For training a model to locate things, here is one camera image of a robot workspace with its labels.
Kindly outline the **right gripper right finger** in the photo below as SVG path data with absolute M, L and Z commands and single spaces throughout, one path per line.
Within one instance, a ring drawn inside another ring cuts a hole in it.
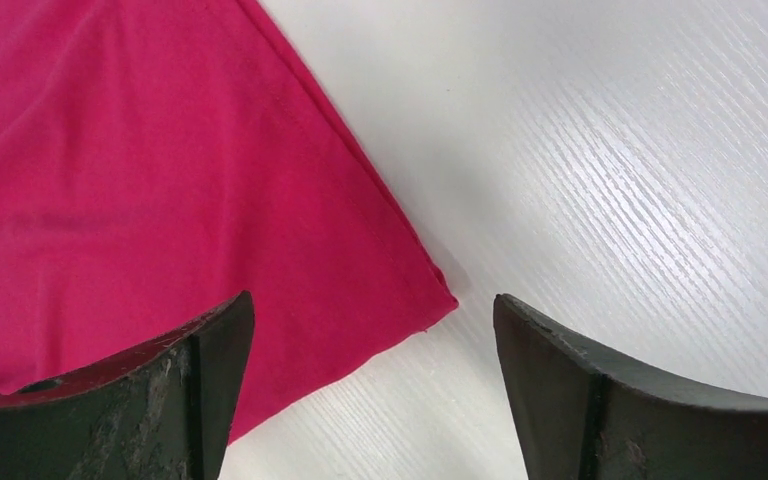
M 497 353 L 532 479 L 768 479 L 768 398 L 601 344 L 509 294 Z

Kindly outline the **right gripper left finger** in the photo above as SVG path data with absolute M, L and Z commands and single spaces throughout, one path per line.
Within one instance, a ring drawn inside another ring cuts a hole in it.
M 0 479 L 215 479 L 254 331 L 241 292 L 83 368 L 0 394 Z

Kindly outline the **crimson red t shirt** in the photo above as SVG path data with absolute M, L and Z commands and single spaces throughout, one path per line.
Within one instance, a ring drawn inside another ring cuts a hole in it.
M 238 439 L 456 308 L 255 1 L 0 1 L 0 393 L 236 295 Z

